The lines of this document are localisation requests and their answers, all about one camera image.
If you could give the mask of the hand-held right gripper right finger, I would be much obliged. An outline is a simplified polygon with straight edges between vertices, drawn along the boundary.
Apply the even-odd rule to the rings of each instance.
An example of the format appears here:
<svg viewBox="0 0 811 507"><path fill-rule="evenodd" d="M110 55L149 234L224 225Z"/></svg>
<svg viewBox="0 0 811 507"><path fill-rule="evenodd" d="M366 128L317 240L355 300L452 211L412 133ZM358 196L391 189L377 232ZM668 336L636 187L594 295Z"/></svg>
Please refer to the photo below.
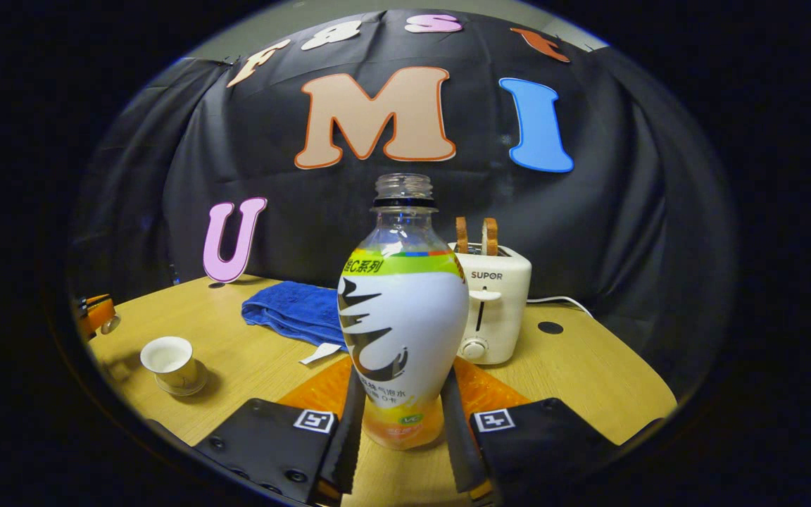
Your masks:
<svg viewBox="0 0 811 507"><path fill-rule="evenodd" d="M576 505L590 480L662 424L648 416L611 439L566 401L529 400L462 358L441 401L455 487L474 505Z"/></svg>

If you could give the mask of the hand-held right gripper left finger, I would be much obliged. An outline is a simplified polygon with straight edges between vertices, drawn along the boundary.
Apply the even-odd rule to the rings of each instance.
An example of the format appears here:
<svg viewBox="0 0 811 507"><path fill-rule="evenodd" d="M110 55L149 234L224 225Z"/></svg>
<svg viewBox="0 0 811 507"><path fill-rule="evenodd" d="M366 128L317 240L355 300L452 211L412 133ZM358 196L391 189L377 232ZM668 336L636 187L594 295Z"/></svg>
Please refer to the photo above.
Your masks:
<svg viewBox="0 0 811 507"><path fill-rule="evenodd" d="M342 358L278 402L245 401L194 446L255 487L303 505L352 492L365 391Z"/></svg>

